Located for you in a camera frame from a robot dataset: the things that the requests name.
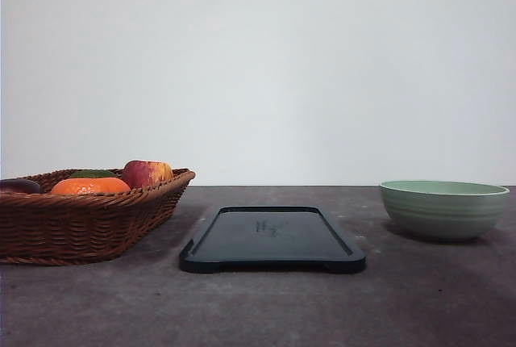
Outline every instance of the green fruit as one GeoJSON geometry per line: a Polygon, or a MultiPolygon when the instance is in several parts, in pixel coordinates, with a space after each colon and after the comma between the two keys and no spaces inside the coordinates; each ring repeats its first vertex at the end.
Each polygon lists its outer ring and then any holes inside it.
{"type": "Polygon", "coordinates": [[[116,178],[116,175],[107,169],[81,169],[70,175],[74,178],[116,178]]]}

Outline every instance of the table surface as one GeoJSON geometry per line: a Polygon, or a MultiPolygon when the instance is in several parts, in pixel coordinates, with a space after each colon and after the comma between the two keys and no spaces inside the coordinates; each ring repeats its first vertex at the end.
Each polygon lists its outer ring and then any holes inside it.
{"type": "Polygon", "coordinates": [[[377,187],[191,186],[173,217],[113,261],[0,266],[11,346],[516,345],[516,187],[461,244],[390,223],[377,187]],[[367,254],[359,274],[189,274],[178,253],[222,205],[316,205],[367,254]]]}

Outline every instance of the dark purple fruit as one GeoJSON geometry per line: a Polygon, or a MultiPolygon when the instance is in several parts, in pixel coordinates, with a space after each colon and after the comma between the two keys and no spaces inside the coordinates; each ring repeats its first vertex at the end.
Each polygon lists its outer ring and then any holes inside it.
{"type": "Polygon", "coordinates": [[[0,180],[0,192],[41,194],[41,187],[38,183],[28,179],[5,179],[0,180]]]}

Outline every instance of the red apple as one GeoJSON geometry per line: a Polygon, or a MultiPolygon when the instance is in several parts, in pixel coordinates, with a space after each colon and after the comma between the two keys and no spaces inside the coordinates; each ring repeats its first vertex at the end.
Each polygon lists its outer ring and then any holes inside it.
{"type": "Polygon", "coordinates": [[[28,179],[5,179],[0,180],[0,192],[41,194],[41,187],[38,183],[28,179]]]}
{"type": "Polygon", "coordinates": [[[173,179],[170,165],[161,161],[129,161],[122,171],[122,180],[130,188],[140,188],[173,179]]]}

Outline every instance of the bowl rim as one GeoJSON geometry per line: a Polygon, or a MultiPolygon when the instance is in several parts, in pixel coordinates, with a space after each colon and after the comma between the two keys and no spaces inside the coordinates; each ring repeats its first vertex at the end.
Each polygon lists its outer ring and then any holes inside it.
{"type": "Polygon", "coordinates": [[[487,196],[487,195],[504,195],[509,194],[510,190],[504,186],[494,186],[492,184],[486,183],[476,183],[476,182],[456,182],[456,181],[448,181],[448,180],[428,180],[428,179],[399,179],[399,180],[388,180],[386,182],[380,183],[380,188],[385,188],[386,190],[394,190],[400,192],[410,192],[412,194],[426,194],[426,195],[448,195],[448,196],[487,196]],[[487,193],[477,193],[477,194],[461,194],[461,193],[449,193],[449,192],[424,192],[424,191],[415,191],[415,190],[402,190],[397,187],[388,186],[388,183],[394,182],[433,182],[433,183],[453,183],[453,184],[473,184],[475,186],[488,186],[498,188],[498,192],[487,192],[487,193]]]}

